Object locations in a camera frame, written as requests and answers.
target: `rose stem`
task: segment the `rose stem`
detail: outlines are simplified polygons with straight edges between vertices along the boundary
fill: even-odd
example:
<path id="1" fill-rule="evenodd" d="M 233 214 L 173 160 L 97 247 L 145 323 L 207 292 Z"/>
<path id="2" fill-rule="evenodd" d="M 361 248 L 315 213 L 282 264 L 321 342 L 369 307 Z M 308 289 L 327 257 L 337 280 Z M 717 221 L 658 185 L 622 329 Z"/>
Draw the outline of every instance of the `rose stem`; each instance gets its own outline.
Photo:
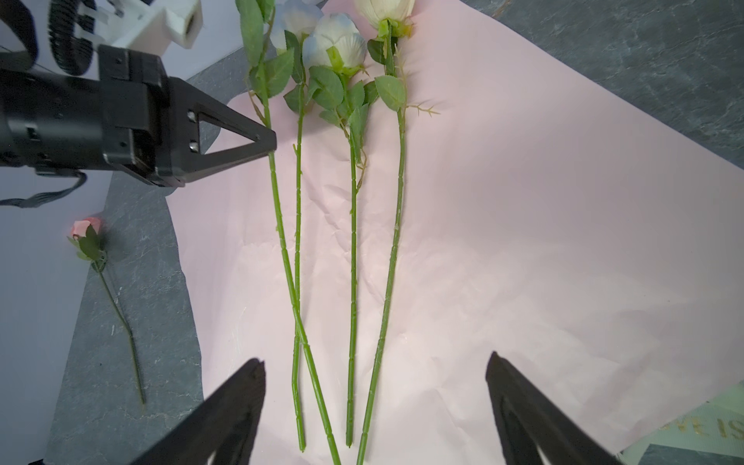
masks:
<path id="1" fill-rule="evenodd" d="M 346 401 L 346 445 L 354 440 L 354 359 L 356 355 L 356 160 L 359 148 L 349 137 L 351 148 L 351 326 L 349 335 L 349 378 Z"/>
<path id="2" fill-rule="evenodd" d="M 302 121 L 305 116 L 305 105 L 303 105 L 303 90 L 305 82 L 300 83 L 298 109 L 300 117 L 297 122 L 297 146 L 295 155 L 297 156 L 297 226 L 295 227 L 295 295 L 297 297 L 297 307 L 301 308 L 300 300 L 300 224 L 302 219 L 302 196 L 301 184 L 302 177 Z M 300 388 L 298 377 L 300 374 L 300 336 L 298 328 L 295 325 L 295 347 L 292 351 L 292 398 L 295 401 L 295 416 L 297 417 L 297 437 L 300 443 L 300 450 L 305 451 L 305 425 L 302 417 L 302 401 L 300 399 Z"/>
<path id="3" fill-rule="evenodd" d="M 132 353 L 132 363 L 135 366 L 135 382 L 137 383 L 137 392 L 139 393 L 140 403 L 144 405 L 144 391 L 142 390 L 142 381 L 139 373 L 139 363 L 137 362 L 137 349 L 135 348 L 135 338 L 132 335 L 132 329 L 129 327 L 129 324 L 124 319 L 124 315 L 122 315 L 121 310 L 119 310 L 119 306 L 114 301 L 114 296 L 111 295 L 109 285 L 106 283 L 106 279 L 103 278 L 103 273 L 99 270 L 98 265 L 93 264 L 93 269 L 98 273 L 100 282 L 103 283 L 103 288 L 106 290 L 106 294 L 109 296 L 111 305 L 114 307 L 114 310 L 116 310 L 116 316 L 119 317 L 119 321 L 121 321 L 121 325 L 124 327 L 124 331 L 126 331 L 126 334 L 129 336 L 129 351 Z"/>
<path id="4" fill-rule="evenodd" d="M 264 123 L 267 128 L 272 128 L 272 116 L 269 109 L 269 90 L 266 85 L 266 67 L 262 62 L 258 64 L 258 72 L 261 73 L 261 82 L 263 85 L 263 116 Z M 307 342 L 307 334 L 305 333 L 305 326 L 302 324 L 302 317 L 300 315 L 300 307 L 298 306 L 298 299 L 295 295 L 295 284 L 292 280 L 292 265 L 289 264 L 289 254 L 286 251 L 286 238 L 284 236 L 284 222 L 281 216 L 281 204 L 279 203 L 279 185 L 277 182 L 277 171 L 276 161 L 274 152 L 269 152 L 269 169 L 272 175 L 272 193 L 274 195 L 274 211 L 277 218 L 277 232 L 279 233 L 279 244 L 281 246 L 281 256 L 284 262 L 284 274 L 286 275 L 286 284 L 289 287 L 289 300 L 292 303 L 292 313 L 295 315 L 295 333 L 300 336 L 300 343 L 305 352 L 305 362 L 307 363 L 307 369 L 310 371 L 310 380 L 312 381 L 312 389 L 315 392 L 315 400 L 318 402 L 318 409 L 321 413 L 321 419 L 323 421 L 323 429 L 325 430 L 328 438 L 328 446 L 330 448 L 331 458 L 333 459 L 334 465 L 341 465 L 341 458 L 339 457 L 339 450 L 336 447 L 336 439 L 333 437 L 333 431 L 330 427 L 330 418 L 328 417 L 328 410 L 326 409 L 325 400 L 323 399 L 323 391 L 321 390 L 321 383 L 318 380 L 318 371 L 315 369 L 315 361 L 312 359 L 312 351 L 310 350 L 310 344 Z"/>
<path id="5" fill-rule="evenodd" d="M 393 60 L 392 38 L 388 34 L 385 38 L 385 73 L 396 76 Z M 382 351 L 385 348 L 385 335 L 388 332 L 388 319 L 390 318 L 390 304 L 393 295 L 393 282 L 395 280 L 395 265 L 398 261 L 398 242 L 400 241 L 400 220 L 403 216 L 403 174 L 405 172 L 405 104 L 398 109 L 398 133 L 400 136 L 400 164 L 398 167 L 398 200 L 395 210 L 395 226 L 393 229 L 393 247 L 390 251 L 390 267 L 388 268 L 388 285 L 385 289 L 385 303 L 382 307 L 382 324 L 379 328 L 379 339 L 377 340 L 377 352 L 375 352 L 374 366 L 372 368 L 372 380 L 370 391 L 367 396 L 367 408 L 365 409 L 365 420 L 362 424 L 362 437 L 359 440 L 359 454 L 356 456 L 356 465 L 363 465 L 365 452 L 367 450 L 367 439 L 370 423 L 372 422 L 372 410 L 374 397 L 377 391 L 377 381 L 382 365 Z"/>

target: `gray countertop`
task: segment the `gray countertop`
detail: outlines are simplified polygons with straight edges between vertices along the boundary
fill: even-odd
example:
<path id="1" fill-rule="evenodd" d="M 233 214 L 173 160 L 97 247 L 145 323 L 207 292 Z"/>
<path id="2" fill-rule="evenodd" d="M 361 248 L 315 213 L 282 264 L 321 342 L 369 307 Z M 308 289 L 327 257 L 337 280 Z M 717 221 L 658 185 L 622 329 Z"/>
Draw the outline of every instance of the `gray countertop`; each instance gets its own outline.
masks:
<path id="1" fill-rule="evenodd" d="M 467 3 L 744 167 L 744 2 Z M 245 55 L 238 50 L 189 82 L 226 103 L 245 91 L 246 69 Z M 216 129 L 207 129 L 202 146 L 216 136 Z M 127 464 L 202 401 L 199 344 L 164 198 L 170 191 L 115 173 L 101 215 L 110 256 L 108 278 L 137 339 L 147 407 L 139 405 L 126 336 L 91 272 L 47 464 Z"/>

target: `wrinkled pink paper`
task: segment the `wrinkled pink paper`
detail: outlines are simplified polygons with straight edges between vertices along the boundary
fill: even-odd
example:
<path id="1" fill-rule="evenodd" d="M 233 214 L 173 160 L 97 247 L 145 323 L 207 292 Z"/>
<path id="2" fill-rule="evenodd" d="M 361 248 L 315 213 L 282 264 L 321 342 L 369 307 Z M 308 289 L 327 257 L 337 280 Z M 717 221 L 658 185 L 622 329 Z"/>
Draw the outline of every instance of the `wrinkled pink paper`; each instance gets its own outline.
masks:
<path id="1" fill-rule="evenodd" d="M 350 1 L 326 10 L 351 13 Z M 372 464 L 501 459 L 484 381 L 497 350 L 616 452 L 744 378 L 744 173 L 457 0 L 420 0 L 403 43 L 412 103 L 400 257 L 372 423 Z M 382 72 L 369 58 L 372 76 Z M 254 118 L 247 94 L 231 107 Z M 296 117 L 272 101 L 294 249 Z M 395 114 L 368 126 L 359 194 L 355 444 L 343 445 L 350 167 L 306 118 L 302 312 L 344 463 L 356 460 L 397 189 Z M 222 131 L 212 150 L 244 143 Z M 266 361 L 253 464 L 329 464 L 303 369 L 308 448 L 290 391 L 292 311 L 266 158 L 168 198 L 208 396 Z"/>

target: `white robot part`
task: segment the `white robot part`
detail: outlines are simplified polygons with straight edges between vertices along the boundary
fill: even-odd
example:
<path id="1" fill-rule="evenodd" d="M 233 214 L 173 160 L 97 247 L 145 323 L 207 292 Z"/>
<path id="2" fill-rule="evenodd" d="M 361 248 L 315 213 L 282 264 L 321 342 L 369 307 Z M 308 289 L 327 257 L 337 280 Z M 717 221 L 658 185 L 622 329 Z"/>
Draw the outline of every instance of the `white robot part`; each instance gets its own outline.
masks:
<path id="1" fill-rule="evenodd" d="M 102 8 L 93 10 L 84 4 L 79 15 L 95 19 L 95 32 L 75 25 L 74 35 L 100 44 L 129 48 L 162 55 L 171 42 L 191 48 L 204 23 L 201 0 L 156 0 L 148 5 L 141 0 L 110 0 L 115 13 Z"/>

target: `white rose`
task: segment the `white rose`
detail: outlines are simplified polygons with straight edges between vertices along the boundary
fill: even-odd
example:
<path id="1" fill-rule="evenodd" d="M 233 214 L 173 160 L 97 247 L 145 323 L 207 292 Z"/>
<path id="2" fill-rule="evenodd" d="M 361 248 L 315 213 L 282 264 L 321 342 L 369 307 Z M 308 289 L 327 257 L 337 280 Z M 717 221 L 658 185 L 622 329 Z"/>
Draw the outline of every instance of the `white rose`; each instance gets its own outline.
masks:
<path id="1" fill-rule="evenodd" d="M 322 17 L 320 8 L 303 0 L 286 0 L 277 4 L 270 36 L 272 44 L 277 50 L 286 50 L 284 31 L 289 31 L 302 40 L 303 34 L 308 36 L 315 30 L 315 25 Z"/>
<path id="2" fill-rule="evenodd" d="M 310 37 L 305 39 L 302 48 L 305 66 L 333 67 L 327 53 L 331 47 L 336 47 L 339 52 L 343 68 L 357 68 L 365 61 L 367 53 L 365 38 L 346 13 L 331 13 L 318 21 Z"/>
<path id="3" fill-rule="evenodd" d="M 375 29 L 383 19 L 403 24 L 414 9 L 414 0 L 354 0 L 354 4 Z"/>

